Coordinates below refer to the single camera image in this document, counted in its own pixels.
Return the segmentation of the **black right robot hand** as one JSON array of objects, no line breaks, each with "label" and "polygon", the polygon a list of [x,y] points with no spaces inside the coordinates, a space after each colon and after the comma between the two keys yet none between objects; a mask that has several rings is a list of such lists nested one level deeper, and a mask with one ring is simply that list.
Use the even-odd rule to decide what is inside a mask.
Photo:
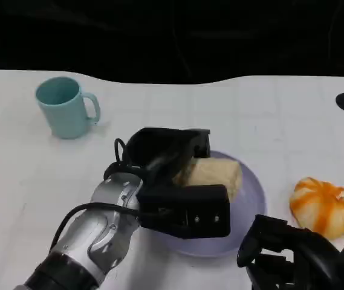
[{"label": "black right robot hand", "polygon": [[285,220],[256,215],[237,264],[252,289],[344,289],[344,248]]}]

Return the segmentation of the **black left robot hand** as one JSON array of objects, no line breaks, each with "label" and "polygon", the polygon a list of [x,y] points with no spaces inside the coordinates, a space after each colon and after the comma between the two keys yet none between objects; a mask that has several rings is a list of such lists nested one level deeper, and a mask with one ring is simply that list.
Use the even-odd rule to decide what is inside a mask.
[{"label": "black left robot hand", "polygon": [[145,184],[171,182],[192,158],[210,156],[210,130],[144,127],[123,149],[123,163]]}]

